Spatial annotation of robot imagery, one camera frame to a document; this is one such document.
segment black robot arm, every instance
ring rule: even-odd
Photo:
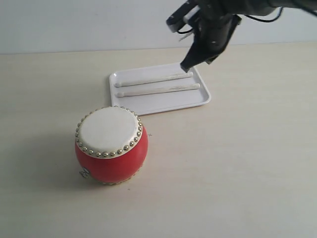
[[[317,16],[317,0],[187,0],[166,21],[172,32],[190,25],[194,42],[181,68],[212,63],[227,47],[241,15],[266,16],[278,7],[302,9]]]

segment cable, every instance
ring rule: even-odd
[[[190,30],[188,30],[188,31],[177,31],[177,33],[180,34],[180,35],[183,35],[183,34],[190,33],[190,32],[192,32],[192,31],[193,31],[193,29],[190,29]]]
[[[310,14],[312,14],[312,15],[314,15],[314,16],[317,16],[317,13],[314,12],[313,10],[311,10],[310,8],[308,8],[308,7],[306,7],[306,6],[302,5],[302,4],[300,4],[299,2],[297,2],[297,1],[295,1],[295,0],[291,0],[291,1],[292,1],[292,3],[293,3],[296,7],[300,8],[301,10],[303,10],[303,11],[305,11],[305,12],[307,12],[307,13],[310,13]]]
[[[284,8],[281,7],[281,8],[279,9],[279,12],[278,12],[277,16],[276,16],[275,18],[271,19],[271,20],[259,19],[259,18],[250,16],[250,15],[245,15],[245,16],[246,16],[247,18],[250,18],[250,19],[255,20],[255,21],[260,21],[260,22],[266,22],[266,23],[268,23],[268,22],[274,22],[274,21],[276,21],[277,19],[279,19],[279,18],[281,17],[282,13],[283,13],[283,10],[284,10]]]

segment wooden drumstick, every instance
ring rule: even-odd
[[[119,92],[116,94],[116,97],[129,97],[129,96],[140,96],[147,94],[156,94],[156,93],[169,93],[169,92],[177,92],[177,91],[186,91],[186,90],[195,90],[199,89],[200,84],[194,83],[184,86],[173,86],[173,87],[165,87],[165,88],[154,88],[154,89],[144,89],[138,91],[127,91],[127,92]]]
[[[175,79],[181,79],[181,78],[190,78],[193,75],[194,74],[192,72],[176,73],[176,74],[157,77],[157,78],[145,78],[145,79],[139,79],[136,81],[126,81],[126,82],[115,83],[114,86],[116,88],[119,88],[119,87],[133,86],[133,85],[146,84],[146,83],[156,83],[156,82],[163,82],[163,81],[169,81],[169,80],[175,80]]]

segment table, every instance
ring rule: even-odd
[[[317,43],[229,46],[198,70],[212,101],[142,116],[146,163],[85,181],[78,120],[114,71],[187,49],[0,56],[0,237],[317,237]]]

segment plastic tray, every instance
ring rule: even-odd
[[[182,73],[179,63],[151,66],[145,68],[135,68],[130,70],[118,71],[110,75],[110,94],[112,106],[124,106],[130,108],[138,115],[160,113],[183,108],[196,107],[208,103],[211,100],[211,94],[205,83],[194,67],[190,70],[193,77],[176,79],[171,81],[148,83],[127,87],[116,88],[115,83],[121,80],[136,80],[149,77],[160,77],[175,73]],[[133,97],[116,97],[116,93],[124,92],[130,89],[150,89],[168,86],[179,86],[185,84],[200,83],[201,87],[197,90],[159,93],[150,95],[141,95]]]

